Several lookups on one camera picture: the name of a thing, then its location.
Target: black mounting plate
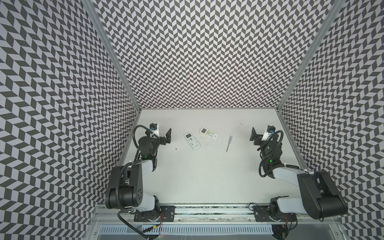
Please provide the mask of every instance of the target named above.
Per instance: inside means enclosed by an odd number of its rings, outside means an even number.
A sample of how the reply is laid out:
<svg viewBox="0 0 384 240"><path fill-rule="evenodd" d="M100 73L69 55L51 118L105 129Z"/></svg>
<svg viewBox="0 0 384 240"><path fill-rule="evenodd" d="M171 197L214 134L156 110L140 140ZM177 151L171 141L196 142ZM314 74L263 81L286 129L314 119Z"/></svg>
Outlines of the black mounting plate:
<svg viewBox="0 0 384 240"><path fill-rule="evenodd" d="M154 222L151 221L149 218L146 217L147 212L139 212L136 211L135 213L135 218L133 219L134 222ZM167 206L160 206L160 216L162 216L164 213L163 217L163 222L173 222L173 219L175 217L175 206L172 205L167 205Z"/></svg>
<svg viewBox="0 0 384 240"><path fill-rule="evenodd" d="M257 222L272 222L273 220L269 217L269 211L268 211L268 205L255 205L252 207L253 209L253 215L255 216L255 219ZM279 215L279 217L283 220L285 220L285 217L287 217L288 222L295 222L296 221L296 215L295 214L286 214L282 213Z"/></svg>

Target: metal corner post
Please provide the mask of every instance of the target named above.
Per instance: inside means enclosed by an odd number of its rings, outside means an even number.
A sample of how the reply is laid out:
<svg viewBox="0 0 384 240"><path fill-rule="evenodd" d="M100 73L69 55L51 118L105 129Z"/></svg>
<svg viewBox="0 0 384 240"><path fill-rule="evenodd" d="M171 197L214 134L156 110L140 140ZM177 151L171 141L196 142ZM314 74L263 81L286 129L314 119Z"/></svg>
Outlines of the metal corner post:
<svg viewBox="0 0 384 240"><path fill-rule="evenodd" d="M341 11L344 3L345 0L335 0L323 24L320 26L319 31L315 35L314 40L307 51L307 54L304 56L299 68L297 69L297 72L294 74L291 83L288 85L287 90L285 91L283 97L277 105L278 112L281 112L285 103L288 101L288 98L291 96L293 90L296 88L297 84L299 83L299 80L301 79L301 76L304 74L305 70L309 66L313 56L315 55L317 49L320 47L323 39L326 37L326 34L328 33L332 23L335 21L337 15Z"/></svg>
<svg viewBox="0 0 384 240"><path fill-rule="evenodd" d="M99 38L101 42L103 43L105 50L107 51L109 57L111 58L112 64L116 69L117 74L119 75L121 82L127 92L128 97L130 98L133 107L137 110L140 111L140 106L139 103L136 100L136 97L129 85L128 79L121 67L121 64L116 56L115 51L113 50L113 47L111 45L111 42L109 38L107 37L107 34L105 33L104 27L100 22L100 18L98 17L96 10L93 6L93 1L92 0L81 0L83 3L85 11L88 13L90 21L93 23L93 26L95 27L95 30L97 34L99 35Z"/></svg>

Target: white remote control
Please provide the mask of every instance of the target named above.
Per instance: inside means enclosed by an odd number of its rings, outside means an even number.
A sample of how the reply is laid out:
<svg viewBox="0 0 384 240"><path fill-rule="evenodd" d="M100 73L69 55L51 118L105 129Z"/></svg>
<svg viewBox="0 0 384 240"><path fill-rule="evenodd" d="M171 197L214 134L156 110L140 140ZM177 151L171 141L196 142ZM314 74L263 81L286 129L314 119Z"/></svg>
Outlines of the white remote control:
<svg viewBox="0 0 384 240"><path fill-rule="evenodd" d="M195 139L192 133L187 132L186 134L184 134L184 137L194 150L197 150L201 147L200 143L197 141L197 139Z"/></svg>
<svg viewBox="0 0 384 240"><path fill-rule="evenodd" d="M209 130L206 127L202 127L200 129L199 133L203 134L206 137L209 137L210 139L212 139L214 141L216 141L216 139L219 137L219 135L217 133L215 133L214 131Z"/></svg>

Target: chevron pattern wall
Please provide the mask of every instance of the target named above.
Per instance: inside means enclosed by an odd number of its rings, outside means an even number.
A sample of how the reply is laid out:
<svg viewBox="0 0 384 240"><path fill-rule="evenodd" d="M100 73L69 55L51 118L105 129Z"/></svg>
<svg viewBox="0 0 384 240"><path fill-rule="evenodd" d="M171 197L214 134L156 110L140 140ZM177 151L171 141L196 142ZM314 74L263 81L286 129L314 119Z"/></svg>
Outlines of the chevron pattern wall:
<svg viewBox="0 0 384 240"><path fill-rule="evenodd" d="M143 108L274 107L333 0L94 0Z"/></svg>
<svg viewBox="0 0 384 240"><path fill-rule="evenodd" d="M0 239L80 239L135 114L79 0L1 0Z"/></svg>
<svg viewBox="0 0 384 240"><path fill-rule="evenodd" d="M283 109L309 168L345 196L351 239L384 239L383 16L382 1L347 1Z"/></svg>

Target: white tabletop surface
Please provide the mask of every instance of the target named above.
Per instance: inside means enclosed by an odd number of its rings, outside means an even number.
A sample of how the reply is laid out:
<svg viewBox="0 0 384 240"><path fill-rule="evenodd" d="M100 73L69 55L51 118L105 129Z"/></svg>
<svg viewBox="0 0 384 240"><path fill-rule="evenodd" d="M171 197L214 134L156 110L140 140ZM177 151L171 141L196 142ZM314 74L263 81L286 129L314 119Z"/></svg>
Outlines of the white tabletop surface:
<svg viewBox="0 0 384 240"><path fill-rule="evenodd" d="M177 109L142 110L138 124L159 124L160 136L172 128L172 142L160 145L157 168L143 176L147 194L162 204L268 203L272 197L300 196L299 188L278 179L262 178L258 146L249 141L252 127L263 134L267 125L283 130L274 109ZM206 127L220 134L213 141L199 133ZM191 132L201 144L193 150L183 135ZM229 135L232 143L226 152ZM137 129L136 140L144 136ZM286 136L281 161L298 166ZM136 148L130 144L125 163L133 160Z"/></svg>

